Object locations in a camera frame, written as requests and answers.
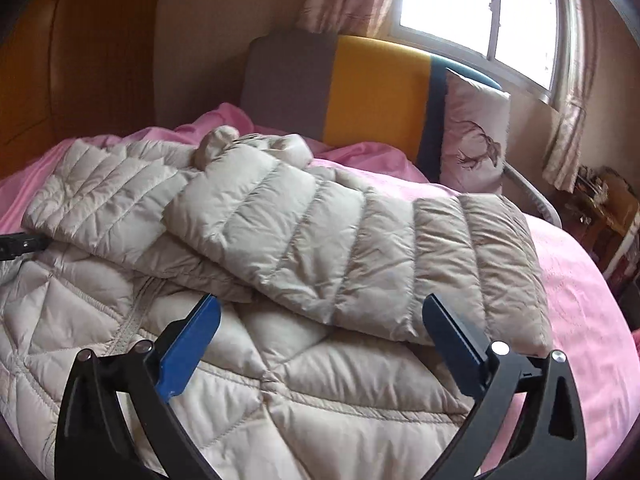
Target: quilted jacket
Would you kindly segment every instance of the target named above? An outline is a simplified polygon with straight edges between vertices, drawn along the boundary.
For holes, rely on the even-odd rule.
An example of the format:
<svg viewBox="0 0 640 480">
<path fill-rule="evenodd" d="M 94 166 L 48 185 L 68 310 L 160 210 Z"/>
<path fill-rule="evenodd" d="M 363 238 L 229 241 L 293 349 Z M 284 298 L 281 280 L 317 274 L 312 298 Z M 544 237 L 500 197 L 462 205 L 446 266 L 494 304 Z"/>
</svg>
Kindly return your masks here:
<svg viewBox="0 0 640 480">
<path fill-rule="evenodd" d="M 72 145 L 24 217 L 55 242 L 0 267 L 0 412 L 48 478 L 79 349 L 155 339 L 203 292 L 222 323 L 170 402 L 225 480 L 421 478 L 472 405 L 422 326 L 430 292 L 492 339 L 548 350 L 540 270 L 510 202 L 403 202 L 310 160 L 297 136 L 229 128 L 197 149 Z"/>
</svg>

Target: pillow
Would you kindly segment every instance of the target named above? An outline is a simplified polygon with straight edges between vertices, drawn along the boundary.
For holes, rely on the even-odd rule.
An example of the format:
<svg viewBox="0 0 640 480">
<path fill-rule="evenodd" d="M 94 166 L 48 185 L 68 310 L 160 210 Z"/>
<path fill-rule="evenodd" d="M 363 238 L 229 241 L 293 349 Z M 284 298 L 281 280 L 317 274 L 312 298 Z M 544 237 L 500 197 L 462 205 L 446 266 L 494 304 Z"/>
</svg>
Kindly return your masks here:
<svg viewBox="0 0 640 480">
<path fill-rule="evenodd" d="M 510 95 L 447 69 L 440 183 L 462 193 L 502 192 Z"/>
</svg>

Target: pink blanket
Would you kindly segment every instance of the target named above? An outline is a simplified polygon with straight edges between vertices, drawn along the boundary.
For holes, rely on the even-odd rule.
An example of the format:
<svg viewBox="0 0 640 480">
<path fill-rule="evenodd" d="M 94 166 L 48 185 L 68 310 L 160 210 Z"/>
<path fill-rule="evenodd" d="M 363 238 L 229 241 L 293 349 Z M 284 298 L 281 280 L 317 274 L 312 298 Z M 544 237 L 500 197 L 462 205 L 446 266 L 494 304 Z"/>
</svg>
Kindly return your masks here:
<svg viewBox="0 0 640 480">
<path fill-rule="evenodd" d="M 225 104 L 175 131 L 147 128 L 125 139 L 197 144 L 208 131 L 222 124 L 235 126 L 241 134 L 278 133 L 254 126 L 242 110 Z M 87 140 L 105 146 L 122 139 L 101 136 Z M 0 234 L 19 230 L 26 205 L 71 142 L 72 139 L 61 142 L 25 170 L 0 182 Z M 347 169 L 390 196 L 412 200 L 455 194 L 444 186 L 425 184 L 424 176 L 390 146 L 361 143 L 350 149 L 331 150 L 316 141 L 309 143 L 316 156 L 322 157 L 313 164 L 340 166 L 341 162 L 356 166 Z M 367 157 L 369 152 L 374 156 Z M 543 271 L 555 346 L 569 356 L 580 395 L 591 480 L 620 446 L 640 413 L 640 361 L 615 300 L 580 245 L 567 233 L 540 219 L 527 217 L 527 222 Z M 522 399 L 516 398 L 483 470 L 498 463 L 521 406 Z"/>
</svg>

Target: beige wall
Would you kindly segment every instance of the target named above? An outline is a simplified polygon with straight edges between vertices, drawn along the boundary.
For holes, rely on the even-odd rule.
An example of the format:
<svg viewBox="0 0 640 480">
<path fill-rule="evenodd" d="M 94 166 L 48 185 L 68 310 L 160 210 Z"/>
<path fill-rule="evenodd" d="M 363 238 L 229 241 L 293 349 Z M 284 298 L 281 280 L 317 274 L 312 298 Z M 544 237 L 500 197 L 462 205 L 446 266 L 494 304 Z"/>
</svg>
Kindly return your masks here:
<svg viewBox="0 0 640 480">
<path fill-rule="evenodd" d="M 190 122 L 237 102 L 249 43 L 291 28 L 305 0 L 158 0 L 154 53 L 156 119 Z"/>
<path fill-rule="evenodd" d="M 553 187 L 542 178 L 542 163 L 551 132 L 558 126 L 560 114 L 516 86 L 505 81 L 500 81 L 500 84 L 511 94 L 507 161 L 542 193 L 550 195 Z M 532 214 L 536 212 L 526 195 L 507 179 L 504 194 L 523 211 Z"/>
<path fill-rule="evenodd" d="M 595 0 L 598 64 L 582 163 L 611 166 L 640 192 L 640 48 L 609 0 Z"/>
</svg>

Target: wooden wardrobe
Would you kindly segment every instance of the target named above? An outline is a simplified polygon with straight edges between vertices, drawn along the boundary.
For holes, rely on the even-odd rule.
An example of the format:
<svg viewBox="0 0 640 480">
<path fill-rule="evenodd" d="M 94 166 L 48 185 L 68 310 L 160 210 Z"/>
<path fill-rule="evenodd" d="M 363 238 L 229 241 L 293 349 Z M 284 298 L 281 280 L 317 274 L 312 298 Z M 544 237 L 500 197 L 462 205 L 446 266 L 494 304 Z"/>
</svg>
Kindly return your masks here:
<svg viewBox="0 0 640 480">
<path fill-rule="evenodd" d="M 154 122 L 157 0 L 28 0 L 0 45 L 0 179 L 67 137 Z"/>
</svg>

